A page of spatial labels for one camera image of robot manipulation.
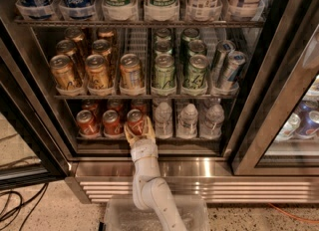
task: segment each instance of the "silver can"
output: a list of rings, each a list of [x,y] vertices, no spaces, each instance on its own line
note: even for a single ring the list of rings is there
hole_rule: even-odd
[[[162,90],[175,87],[175,65],[172,55],[162,54],[156,57],[153,87]]]
[[[216,86],[229,91],[238,81],[240,73],[246,64],[246,56],[242,52],[234,51],[228,54],[217,81]]]
[[[204,55],[194,55],[189,60],[182,85],[187,89],[200,89],[206,79],[208,59]]]

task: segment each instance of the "green can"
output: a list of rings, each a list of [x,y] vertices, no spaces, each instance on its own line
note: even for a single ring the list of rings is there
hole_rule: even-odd
[[[179,61],[184,64],[187,59],[187,46],[190,41],[199,40],[200,31],[197,28],[186,28],[180,35]]]
[[[206,56],[192,56],[183,77],[182,86],[192,90],[200,89],[206,80],[208,64],[209,62]]]
[[[153,87],[161,90],[175,87],[175,64],[172,55],[161,54],[156,57]]]

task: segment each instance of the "gold can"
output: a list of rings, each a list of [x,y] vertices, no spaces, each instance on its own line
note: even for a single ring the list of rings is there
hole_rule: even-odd
[[[57,44],[56,50],[58,55],[67,55],[72,60],[78,70],[80,78],[83,80],[86,73],[85,64],[75,42],[72,40],[62,40]]]
[[[86,70],[89,77],[89,87],[101,90],[110,88],[113,83],[109,78],[109,69],[102,55],[90,55],[86,61]]]
[[[50,68],[60,89],[72,91],[82,86],[82,80],[68,56],[54,56],[50,60]]]
[[[144,73],[141,61],[137,55],[123,55],[120,61],[120,70],[123,88],[135,90],[144,87]]]

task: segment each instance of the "can top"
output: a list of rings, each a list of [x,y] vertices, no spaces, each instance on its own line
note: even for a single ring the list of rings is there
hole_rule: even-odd
[[[121,65],[124,67],[134,67],[140,63],[140,59],[135,54],[125,54],[121,57]]]
[[[162,40],[155,43],[154,46],[157,52],[168,52],[172,48],[172,43],[170,40]]]
[[[118,113],[114,110],[108,110],[103,114],[103,122],[112,123],[118,118]]]
[[[57,55],[50,60],[51,69],[62,69],[69,65],[70,58],[66,55]]]
[[[92,44],[92,51],[97,53],[109,51],[111,48],[112,45],[110,44],[110,42],[104,39],[96,40]]]
[[[218,42],[216,49],[219,52],[230,53],[236,49],[236,46],[233,42],[229,40],[224,40],[224,41]]]
[[[90,55],[86,60],[86,65],[90,68],[99,68],[105,63],[105,59],[103,56],[99,54]]]
[[[198,69],[205,69],[208,66],[208,59],[204,55],[194,55],[189,59],[189,63]]]
[[[133,109],[130,110],[128,113],[128,122],[136,122],[139,121],[142,118],[143,114],[141,113],[140,110]]]
[[[67,28],[64,32],[64,36],[66,39],[70,39],[77,42],[81,41],[85,37],[85,34],[81,28],[70,27]]]
[[[156,57],[156,65],[160,68],[172,67],[174,59],[170,54],[160,54]]]
[[[202,42],[201,40],[190,41],[188,43],[188,48],[192,52],[201,52],[201,53],[207,50],[206,44],[204,42]]]
[[[93,115],[90,111],[83,110],[77,114],[77,122],[78,123],[86,123],[86,122],[89,122],[92,117],[93,117]]]
[[[190,41],[191,39],[199,39],[200,32],[197,28],[186,28],[182,31],[182,38]]]
[[[57,53],[59,54],[67,54],[67,53],[75,53],[77,51],[77,46],[72,40],[62,40],[56,46]]]
[[[242,52],[231,52],[228,54],[228,62],[235,63],[237,65],[242,65],[246,62],[246,55]]]

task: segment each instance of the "red can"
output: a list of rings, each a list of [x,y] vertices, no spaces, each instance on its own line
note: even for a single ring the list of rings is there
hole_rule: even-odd
[[[128,127],[135,135],[142,135],[144,129],[144,115],[140,110],[130,110],[127,116]]]
[[[109,110],[103,114],[104,132],[108,135],[120,135],[124,128],[116,111]]]
[[[83,110],[77,114],[77,124],[80,128],[81,134],[93,135],[99,132],[100,127],[94,115],[88,111]]]

